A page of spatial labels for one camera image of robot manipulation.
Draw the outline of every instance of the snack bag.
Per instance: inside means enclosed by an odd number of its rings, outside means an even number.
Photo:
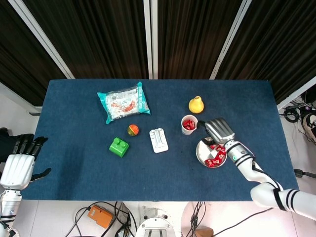
[[[143,84],[138,82],[136,86],[108,93],[98,92],[103,108],[108,114],[106,124],[113,120],[139,113],[150,114]]]

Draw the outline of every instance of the orange device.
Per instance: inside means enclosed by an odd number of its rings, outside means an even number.
[[[113,215],[106,209],[98,205],[94,205],[91,207],[88,217],[90,217],[92,220],[95,220],[99,226],[102,226],[106,229],[111,223]]]

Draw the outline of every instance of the red candy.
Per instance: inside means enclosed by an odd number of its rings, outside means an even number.
[[[183,127],[184,127],[186,130],[189,130],[189,131],[194,130],[195,127],[196,127],[194,121],[192,121],[192,120],[190,120],[190,119],[184,121],[184,122],[182,123],[182,125],[183,125]]]
[[[214,159],[207,159],[206,161],[204,161],[204,163],[207,167],[219,166],[226,157],[226,150],[223,146],[220,145],[211,145],[210,148],[212,150],[216,150],[217,155]]]

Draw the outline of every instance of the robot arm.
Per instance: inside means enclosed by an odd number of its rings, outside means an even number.
[[[17,234],[12,225],[22,200],[20,191],[51,171],[49,168],[41,174],[32,175],[37,156],[46,141],[44,137],[33,141],[33,135],[21,136],[5,163],[0,179],[0,184],[5,188],[0,195],[0,226],[3,226],[0,227],[0,237],[14,237]]]
[[[260,183],[250,191],[257,205],[293,211],[316,220],[315,195],[294,189],[283,190],[278,182],[260,168],[254,154],[244,144],[234,140],[235,134],[223,118],[205,122],[204,126],[214,142],[225,147],[243,176],[248,181]]]

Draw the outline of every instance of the paper cup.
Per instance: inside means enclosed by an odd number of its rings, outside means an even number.
[[[193,130],[187,130],[187,129],[185,129],[185,128],[183,127],[183,125],[182,125],[183,122],[185,122],[185,121],[187,121],[187,120],[192,120],[192,121],[195,123],[195,125],[196,125],[195,129],[193,129]],[[181,130],[182,130],[182,133],[183,133],[184,135],[190,135],[191,133],[193,133],[193,132],[196,130],[197,124],[198,124],[198,119],[197,119],[196,117],[194,117],[193,115],[185,115],[185,116],[182,118],[182,120],[181,120]]]

